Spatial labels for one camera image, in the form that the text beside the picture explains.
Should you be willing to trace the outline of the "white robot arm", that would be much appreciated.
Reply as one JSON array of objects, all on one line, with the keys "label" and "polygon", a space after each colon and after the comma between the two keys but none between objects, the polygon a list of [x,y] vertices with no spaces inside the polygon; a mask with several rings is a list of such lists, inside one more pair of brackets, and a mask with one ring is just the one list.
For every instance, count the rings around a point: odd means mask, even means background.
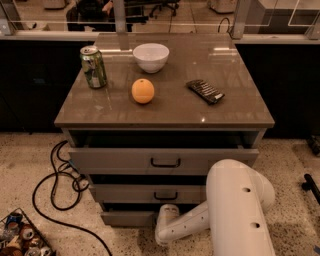
[{"label": "white robot arm", "polygon": [[214,256],[276,256],[264,213],[275,201],[270,181],[246,164],[224,159],[206,179],[206,201],[181,215],[177,206],[160,208],[155,229],[162,246],[211,231]]}]

